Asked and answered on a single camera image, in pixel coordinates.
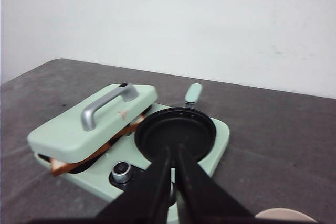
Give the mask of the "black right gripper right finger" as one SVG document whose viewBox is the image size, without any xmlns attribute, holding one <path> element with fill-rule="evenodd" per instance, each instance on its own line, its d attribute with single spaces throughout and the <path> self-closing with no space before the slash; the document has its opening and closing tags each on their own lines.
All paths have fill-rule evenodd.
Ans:
<svg viewBox="0 0 336 224">
<path fill-rule="evenodd" d="M 254 215 L 218 186 L 181 144 L 175 164 L 180 223 L 256 223 Z"/>
</svg>

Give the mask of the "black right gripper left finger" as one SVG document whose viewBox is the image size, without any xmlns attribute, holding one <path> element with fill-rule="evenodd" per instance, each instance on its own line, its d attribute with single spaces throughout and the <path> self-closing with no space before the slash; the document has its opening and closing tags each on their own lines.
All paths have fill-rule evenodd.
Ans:
<svg viewBox="0 0 336 224">
<path fill-rule="evenodd" d="M 93 218 L 35 219 L 30 223 L 167 223 L 171 190 L 171 152 L 164 148 L 116 200 Z"/>
</svg>

